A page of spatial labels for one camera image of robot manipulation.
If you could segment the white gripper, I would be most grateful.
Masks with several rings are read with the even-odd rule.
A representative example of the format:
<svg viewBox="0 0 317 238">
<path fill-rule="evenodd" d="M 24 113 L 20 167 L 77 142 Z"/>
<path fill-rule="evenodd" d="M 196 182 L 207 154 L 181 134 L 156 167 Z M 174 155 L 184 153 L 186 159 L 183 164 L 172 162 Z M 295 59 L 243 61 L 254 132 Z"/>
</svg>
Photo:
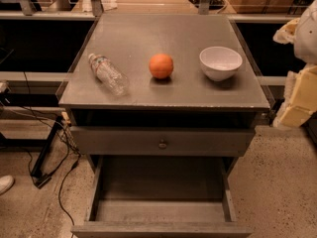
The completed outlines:
<svg viewBox="0 0 317 238">
<path fill-rule="evenodd" d="M 291 129 L 303 125 L 317 111 L 317 0 L 299 18 L 284 24 L 273 40 L 293 44 L 294 54 L 307 64 L 299 73 L 290 71 L 284 87 L 284 101 L 272 125 Z"/>
</svg>

